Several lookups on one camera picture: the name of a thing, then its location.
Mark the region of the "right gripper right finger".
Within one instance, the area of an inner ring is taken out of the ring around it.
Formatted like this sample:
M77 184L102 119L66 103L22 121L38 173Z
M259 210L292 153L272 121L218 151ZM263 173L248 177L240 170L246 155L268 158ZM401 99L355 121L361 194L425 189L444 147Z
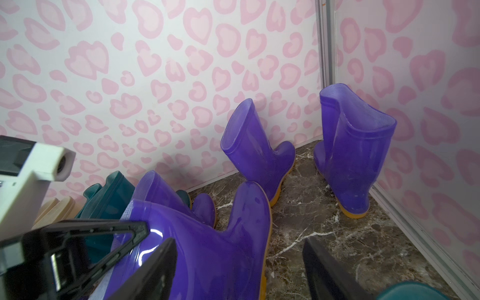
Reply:
M348 274L314 237L302 249L309 292L313 300L370 300L371 295Z

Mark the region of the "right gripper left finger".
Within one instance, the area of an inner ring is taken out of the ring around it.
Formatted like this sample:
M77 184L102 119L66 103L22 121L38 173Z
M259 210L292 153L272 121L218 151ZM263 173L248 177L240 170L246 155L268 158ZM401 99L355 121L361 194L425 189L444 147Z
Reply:
M178 258L176 241L168 238L112 295L110 300L167 300Z

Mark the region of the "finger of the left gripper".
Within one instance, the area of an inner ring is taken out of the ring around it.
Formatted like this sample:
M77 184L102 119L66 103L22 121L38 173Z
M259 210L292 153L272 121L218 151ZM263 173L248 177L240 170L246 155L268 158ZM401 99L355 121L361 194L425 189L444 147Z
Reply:
M57 222L1 241L1 299L77 300L150 233L145 221ZM86 238L130 237L93 264Z

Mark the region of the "beige boot with paper stuffing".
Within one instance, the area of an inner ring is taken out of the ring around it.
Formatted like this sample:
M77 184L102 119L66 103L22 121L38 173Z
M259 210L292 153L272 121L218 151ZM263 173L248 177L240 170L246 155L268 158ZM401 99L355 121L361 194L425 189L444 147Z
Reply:
M40 208L32 230L53 223L74 219L84 208L86 200L76 201L68 196L62 200L56 197L46 201Z

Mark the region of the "purple boot shaft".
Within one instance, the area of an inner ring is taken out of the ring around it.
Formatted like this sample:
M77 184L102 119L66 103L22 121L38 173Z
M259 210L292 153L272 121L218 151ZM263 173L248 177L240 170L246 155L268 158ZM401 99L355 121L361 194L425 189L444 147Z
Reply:
M224 231L183 212L134 199L121 218L146 221L150 234L107 273L92 300L107 300L168 238L176 242L172 300L263 300L265 259L271 235L271 208L262 187L239 185Z

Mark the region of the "purple boot tip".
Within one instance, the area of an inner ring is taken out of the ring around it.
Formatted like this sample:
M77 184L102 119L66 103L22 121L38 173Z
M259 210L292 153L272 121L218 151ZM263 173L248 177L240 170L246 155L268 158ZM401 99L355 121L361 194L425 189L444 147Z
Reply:
M132 200L163 205L212 228L216 225L216 206L211 196L206 193L198 194L192 201L192 209L189 209L156 171L148 171L141 178L133 192Z

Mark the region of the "purple boot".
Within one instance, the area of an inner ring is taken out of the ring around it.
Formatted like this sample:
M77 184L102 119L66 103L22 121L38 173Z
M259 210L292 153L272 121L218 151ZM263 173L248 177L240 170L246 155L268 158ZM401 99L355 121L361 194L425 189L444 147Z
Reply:
M246 180L262 187L273 207L295 164L296 149L289 141L272 148L252 99L244 100L234 110L222 135L221 149Z
M319 98L322 141L314 147L314 163L342 212L360 219L370 208L368 195L380 175L397 121L343 83L325 87Z

